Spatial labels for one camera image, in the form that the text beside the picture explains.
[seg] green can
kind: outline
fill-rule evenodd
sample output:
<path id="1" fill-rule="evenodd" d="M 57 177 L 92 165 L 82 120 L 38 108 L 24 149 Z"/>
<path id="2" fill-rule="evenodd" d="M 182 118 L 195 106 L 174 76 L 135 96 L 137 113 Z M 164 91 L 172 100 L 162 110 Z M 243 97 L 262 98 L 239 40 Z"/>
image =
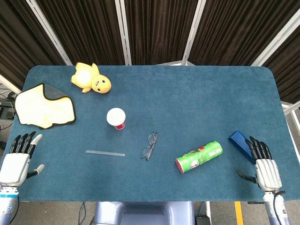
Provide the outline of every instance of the green can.
<path id="1" fill-rule="evenodd" d="M 198 165 L 201 165 L 214 157 L 217 157 L 223 153 L 223 149 L 219 142 L 213 141 L 205 146 L 191 151 L 182 157 L 176 158 L 176 165 L 181 173 L 191 170 Z"/>

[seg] table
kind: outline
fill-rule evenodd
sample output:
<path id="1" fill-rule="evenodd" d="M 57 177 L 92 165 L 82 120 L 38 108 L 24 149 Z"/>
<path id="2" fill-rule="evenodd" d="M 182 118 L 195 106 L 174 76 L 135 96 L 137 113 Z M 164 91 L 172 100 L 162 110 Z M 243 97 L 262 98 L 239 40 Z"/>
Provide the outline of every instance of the table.
<path id="1" fill-rule="evenodd" d="M 76 122 L 40 130 L 14 120 L 5 153 L 18 134 L 36 130 L 30 169 L 39 176 L 19 188 L 29 201 L 261 201 L 263 191 L 235 171 L 255 169 L 227 140 L 236 130 L 268 144 L 281 174 L 285 199 L 300 199 L 299 162 L 272 73 L 264 67 L 100 66 L 112 82 L 107 94 L 81 93 L 70 82 L 73 66 L 37 66 L 24 90 L 39 83 L 68 94 Z M 122 108 L 121 131 L 106 122 Z M 149 161 L 141 159 L 151 131 L 159 137 Z M 181 174 L 175 158 L 217 140 L 224 153 Z M 94 155 L 86 150 L 125 153 Z"/>

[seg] blue eraser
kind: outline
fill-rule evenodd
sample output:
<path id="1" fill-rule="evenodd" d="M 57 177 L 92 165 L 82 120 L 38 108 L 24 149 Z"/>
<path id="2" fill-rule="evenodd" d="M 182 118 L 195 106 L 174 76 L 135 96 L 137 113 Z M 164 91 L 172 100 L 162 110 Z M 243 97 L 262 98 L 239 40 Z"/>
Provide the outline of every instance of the blue eraser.
<path id="1" fill-rule="evenodd" d="M 247 138 L 238 130 L 228 138 L 228 140 L 250 161 L 250 163 L 254 165 L 250 148 L 245 142 L 246 139 Z"/>

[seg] yellow stuffed toy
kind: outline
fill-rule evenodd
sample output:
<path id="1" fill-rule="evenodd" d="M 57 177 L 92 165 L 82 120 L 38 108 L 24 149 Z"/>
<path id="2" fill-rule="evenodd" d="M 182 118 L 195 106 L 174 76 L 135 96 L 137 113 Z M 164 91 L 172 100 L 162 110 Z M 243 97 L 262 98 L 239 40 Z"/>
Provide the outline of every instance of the yellow stuffed toy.
<path id="1" fill-rule="evenodd" d="M 71 82 L 82 88 L 83 93 L 93 89 L 98 93 L 107 93 L 112 87 L 110 80 L 100 74 L 95 63 L 92 66 L 78 62 L 76 64 L 76 73 L 72 76 Z"/>

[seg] dark curtain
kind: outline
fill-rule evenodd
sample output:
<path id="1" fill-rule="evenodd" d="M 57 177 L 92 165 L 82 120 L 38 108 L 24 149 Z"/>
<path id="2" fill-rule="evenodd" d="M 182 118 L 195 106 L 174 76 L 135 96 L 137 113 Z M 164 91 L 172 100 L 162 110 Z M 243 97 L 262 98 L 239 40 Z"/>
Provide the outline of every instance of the dark curtain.
<path id="1" fill-rule="evenodd" d="M 125 0 L 133 65 L 182 60 L 197 0 Z"/>
<path id="2" fill-rule="evenodd" d="M 0 74 L 22 89 L 35 65 L 65 65 L 26 1 L 0 1 Z"/>
<path id="3" fill-rule="evenodd" d="M 299 8 L 299 0 L 206 1 L 188 61 L 249 66 Z"/>
<path id="4" fill-rule="evenodd" d="M 280 97 L 288 103 L 300 100 L 300 27 L 263 64 L 275 77 Z"/>
<path id="5" fill-rule="evenodd" d="M 37 0 L 73 64 L 125 64 L 113 0 Z"/>

